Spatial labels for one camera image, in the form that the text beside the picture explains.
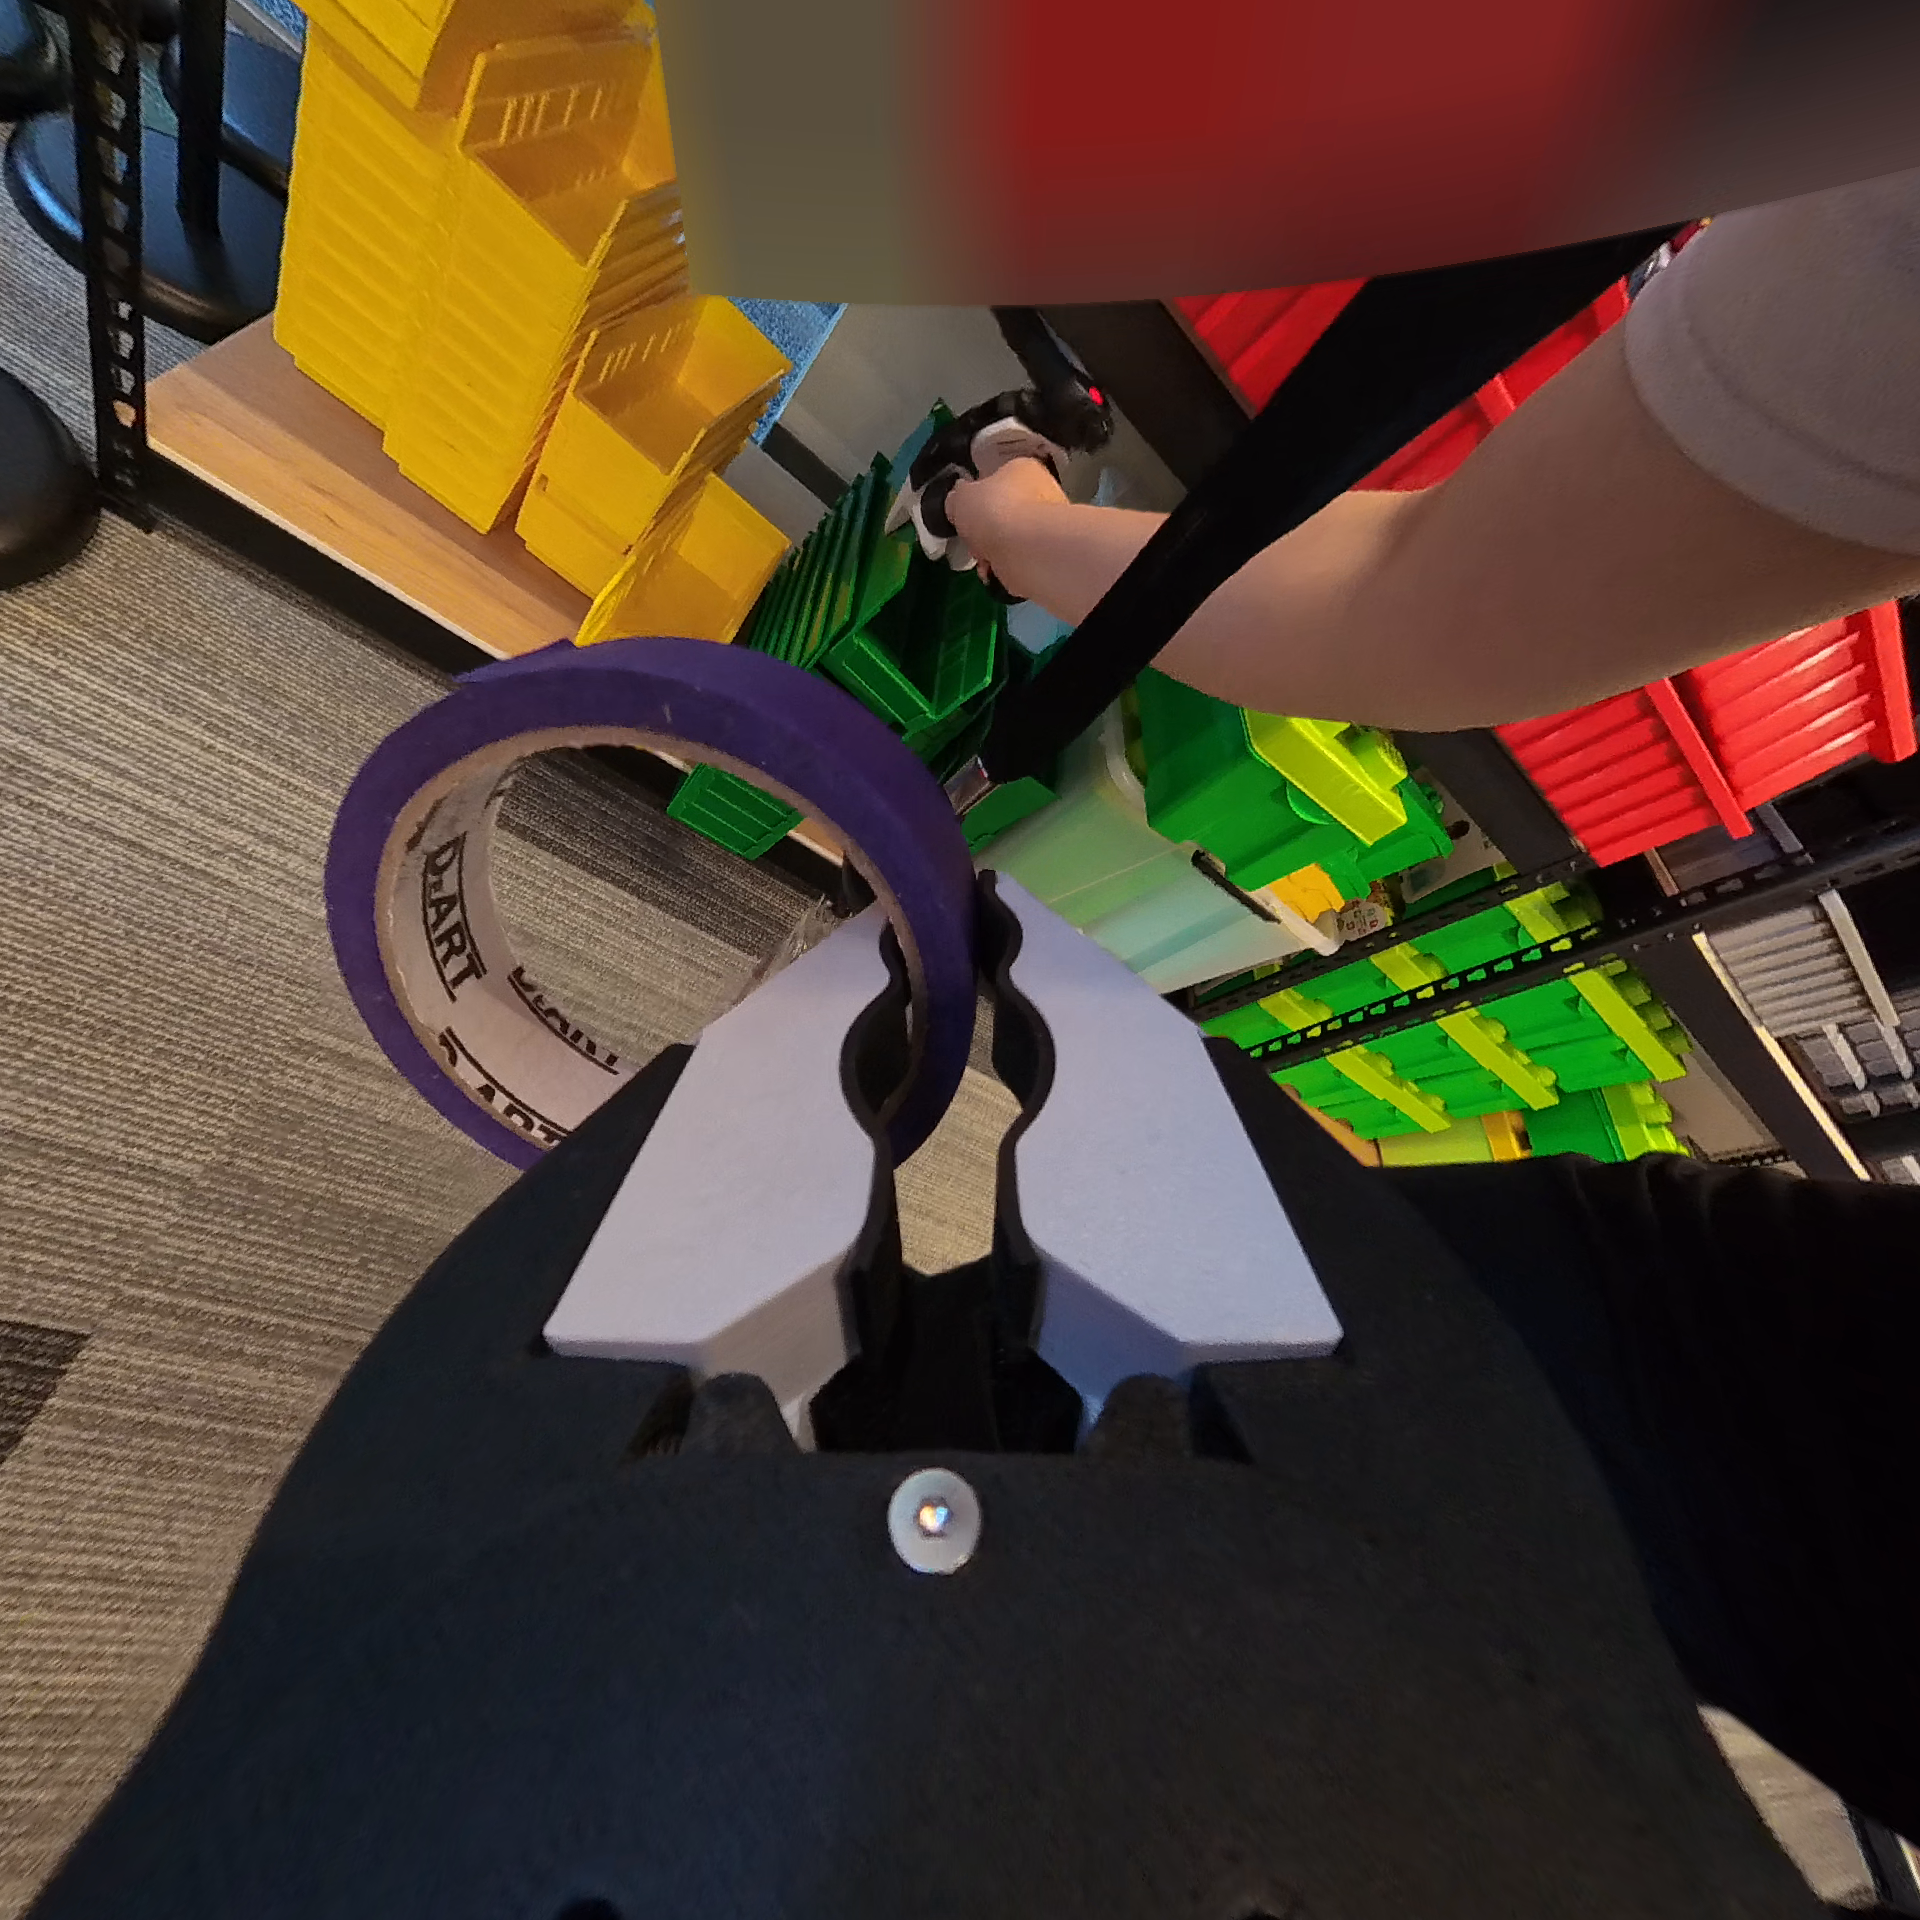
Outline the purple tape roll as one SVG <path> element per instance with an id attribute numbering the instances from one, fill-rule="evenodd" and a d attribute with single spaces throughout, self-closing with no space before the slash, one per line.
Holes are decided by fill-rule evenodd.
<path id="1" fill-rule="evenodd" d="M 516 769 L 549 752 L 675 752 L 824 825 L 868 882 L 912 990 L 910 1073 L 881 1110 L 901 1161 L 937 1130 L 974 1034 L 974 866 L 932 774 L 878 715 L 728 643 L 627 639 L 488 664 L 398 727 L 349 783 L 327 845 L 327 930 L 356 1016 L 453 1130 L 529 1169 L 640 1067 L 516 976 L 491 835 Z"/>

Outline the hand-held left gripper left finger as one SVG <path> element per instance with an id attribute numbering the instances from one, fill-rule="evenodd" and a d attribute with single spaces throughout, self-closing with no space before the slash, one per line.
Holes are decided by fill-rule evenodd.
<path id="1" fill-rule="evenodd" d="M 843 922 L 705 1026 L 545 1320 L 553 1354 L 756 1376 L 813 1448 L 809 1405 L 854 1354 L 838 1277 L 876 1138 L 843 1050 L 894 983 L 885 930 Z"/>

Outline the black bin rack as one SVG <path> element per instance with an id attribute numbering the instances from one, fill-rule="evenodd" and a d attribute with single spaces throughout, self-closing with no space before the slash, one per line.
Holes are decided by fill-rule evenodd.
<path id="1" fill-rule="evenodd" d="M 110 65 L 107 56 L 129 48 L 126 6 L 92 6 L 99 26 L 70 32 L 70 59 L 86 70 L 99 98 L 75 106 L 75 181 L 83 192 L 79 257 L 88 301 L 88 349 L 102 470 L 133 475 L 134 495 L 145 485 L 143 344 L 149 240 L 157 230 L 143 211 L 143 161 L 129 139 L 143 135 L 133 59 Z M 950 989 L 950 973 L 967 960 L 964 929 L 940 925 L 952 878 L 950 850 L 964 825 L 992 815 L 997 799 L 1014 789 L 1014 774 L 1030 775 L 1044 758 L 1060 752 L 1068 723 L 1089 702 L 1108 702 L 1144 672 L 1177 617 L 1219 589 L 1233 566 L 1257 547 L 1295 531 L 1333 499 L 1337 480 L 1374 448 L 1388 448 L 1401 429 L 1430 425 L 1447 400 L 1464 395 L 1461 382 L 1489 355 L 1519 352 L 1540 344 L 1550 321 L 1567 321 L 1574 296 L 1614 275 L 1614 258 L 1632 261 L 1651 240 L 1620 235 L 1535 257 L 1480 264 L 1391 280 L 1359 294 L 1333 329 L 1304 355 L 1304 374 L 1280 385 L 1216 467 L 1171 517 L 1171 529 L 1134 566 L 1119 589 L 1119 611 L 1104 616 L 1088 646 L 1063 646 L 1036 677 L 1001 701 L 997 729 L 980 752 L 955 769 L 949 823 L 920 825 L 896 816 L 905 841 L 896 864 L 880 881 L 880 899 L 905 926 L 908 959 L 919 967 L 920 1079 L 912 1088 L 899 1155 L 929 1135 L 934 1101 L 964 1065 L 972 1032 L 972 989 L 960 983 L 955 1001 L 937 1000 Z M 629 1073 L 622 1061 L 588 1050 L 565 1019 L 549 1022 L 537 1009 L 519 1006 L 507 1039 L 473 1054 L 447 1037 L 449 1057 L 424 1050 L 424 1022 L 403 998 L 398 947 L 388 936 L 380 890 L 398 873 L 398 856 L 372 847 L 380 781 L 398 781 L 399 760 L 380 752 L 356 781 L 327 853 L 327 913 L 331 938 L 367 1032 L 398 1073 L 416 1079 L 421 1094 L 486 1152 L 519 1169 L 535 1166 L 609 1097 L 599 1081 Z M 1398 985 L 1303 1019 L 1291 1029 L 1251 1043 L 1267 1073 L 1301 1073 L 1312 1061 L 1381 1065 L 1383 1046 L 1398 1034 L 1441 1026 L 1504 1009 L 1510 1000 L 1599 976 L 1614 960 L 1646 957 L 1687 934 L 1748 929 L 1811 901 L 1829 882 L 1878 881 L 1915 870 L 1915 818 L 1887 821 L 1827 847 L 1781 856 L 1767 866 L 1696 887 L 1639 919 L 1587 926 L 1535 939 L 1499 959 Z"/>

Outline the stack of yellow bins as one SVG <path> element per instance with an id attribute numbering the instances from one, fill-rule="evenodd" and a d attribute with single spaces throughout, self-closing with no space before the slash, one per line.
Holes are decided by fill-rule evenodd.
<path id="1" fill-rule="evenodd" d="M 653 9 L 303 15 L 276 344 L 590 597 L 580 643 L 731 641 L 787 537 L 724 470 L 788 359 L 687 288 Z"/>

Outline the black stool base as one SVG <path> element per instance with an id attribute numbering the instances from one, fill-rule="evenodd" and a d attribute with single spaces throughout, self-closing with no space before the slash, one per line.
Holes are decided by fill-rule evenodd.
<path id="1" fill-rule="evenodd" d="M 214 345 L 269 317 L 283 202 L 223 151 L 225 6 L 179 6 L 175 130 L 143 114 L 152 6 L 4 6 L 4 190 L 85 282 L 92 454 L 3 379 L 3 586 L 70 562 L 101 513 L 149 527 L 149 325 Z"/>

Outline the translucent storage bin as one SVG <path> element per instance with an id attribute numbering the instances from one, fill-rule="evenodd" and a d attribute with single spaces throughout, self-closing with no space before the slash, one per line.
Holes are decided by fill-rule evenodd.
<path id="1" fill-rule="evenodd" d="M 1161 994 L 1335 949 L 1318 926 L 1255 905 L 1196 858 L 1150 825 L 1113 707 L 1065 750 L 1056 799 L 975 864 L 1016 881 Z"/>

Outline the person's right hand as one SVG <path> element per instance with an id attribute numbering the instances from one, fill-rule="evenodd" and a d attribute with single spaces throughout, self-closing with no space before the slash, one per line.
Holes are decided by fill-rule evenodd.
<path id="1" fill-rule="evenodd" d="M 1166 519 L 1071 503 L 1054 471 L 1036 459 L 960 478 L 945 517 L 977 569 L 1068 626 L 1088 617 Z"/>

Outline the stack of dark green bins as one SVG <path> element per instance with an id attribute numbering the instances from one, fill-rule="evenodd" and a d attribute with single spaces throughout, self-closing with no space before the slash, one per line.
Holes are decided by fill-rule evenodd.
<path id="1" fill-rule="evenodd" d="M 972 571 L 928 560 L 910 522 L 886 529 L 905 470 L 949 418 L 934 402 L 894 459 L 871 459 L 780 562 L 736 635 L 838 686 L 940 781 L 974 758 L 997 701 L 1027 675 L 1001 599 Z"/>

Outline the white shirt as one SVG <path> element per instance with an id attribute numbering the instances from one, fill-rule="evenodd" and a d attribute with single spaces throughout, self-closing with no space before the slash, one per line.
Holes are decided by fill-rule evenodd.
<path id="1" fill-rule="evenodd" d="M 1623 358 L 1701 471 L 1915 558 L 1915 170 L 1709 219 L 1632 303 Z"/>

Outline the row of red bins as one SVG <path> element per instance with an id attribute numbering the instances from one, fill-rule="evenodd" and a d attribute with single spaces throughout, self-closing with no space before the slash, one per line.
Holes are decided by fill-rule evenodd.
<path id="1" fill-rule="evenodd" d="M 1359 374 L 1359 398 L 1381 400 L 1390 345 L 1441 344 L 1435 321 L 1413 321 L 1411 334 L 1381 349 L 1361 344 L 1348 328 L 1374 317 L 1361 280 L 1183 296 L 1171 310 L 1248 416 L 1270 400 L 1307 400 L 1348 368 Z M 1624 313 L 1628 277 L 1614 277 L 1555 328 L 1501 349 L 1495 371 L 1447 407 L 1420 400 L 1397 414 L 1352 491 L 1417 497 L 1452 478 Z M 1304 873 L 1333 899 L 1357 899 L 1366 881 L 1447 850 L 1432 786 L 1383 733 L 1245 711 L 1161 672 L 1140 675 L 1136 698 L 1147 821 L 1211 853 L 1244 890 Z M 1603 866 L 1716 825 L 1748 835 L 1761 803 L 1846 762 L 1915 754 L 1902 617 L 1884 603 L 1599 705 L 1505 725 L 1497 738 Z"/>

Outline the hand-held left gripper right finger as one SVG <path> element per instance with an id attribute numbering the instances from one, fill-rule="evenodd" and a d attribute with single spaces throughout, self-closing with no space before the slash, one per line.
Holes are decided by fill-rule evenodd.
<path id="1" fill-rule="evenodd" d="M 975 882 L 998 1145 L 993 1262 L 1014 1346 L 1089 1433 L 1134 1378 L 1318 1360 L 1337 1312 L 1204 1034 L 1016 881 Z"/>

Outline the wooden bin shelf board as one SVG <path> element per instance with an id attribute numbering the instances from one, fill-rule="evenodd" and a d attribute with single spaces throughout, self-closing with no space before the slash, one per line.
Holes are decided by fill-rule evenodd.
<path id="1" fill-rule="evenodd" d="M 151 382 L 149 443 L 155 507 L 447 672 L 585 621 L 511 531 L 479 536 L 407 483 L 267 321 Z"/>

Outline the row of light green bins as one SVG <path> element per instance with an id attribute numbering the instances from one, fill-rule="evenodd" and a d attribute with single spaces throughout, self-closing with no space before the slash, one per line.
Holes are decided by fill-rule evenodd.
<path id="1" fill-rule="evenodd" d="M 1147 823 L 1206 877 L 1328 936 L 1325 969 L 1216 966 L 1201 1026 L 1383 1163 L 1681 1155 L 1663 1094 L 1688 1037 L 1623 960 L 1550 976 L 1321 1059 L 1284 1047 L 1448 976 L 1478 983 L 1599 925 L 1591 886 L 1516 877 L 1390 734 L 1245 711 L 1143 672 L 1119 709 Z"/>

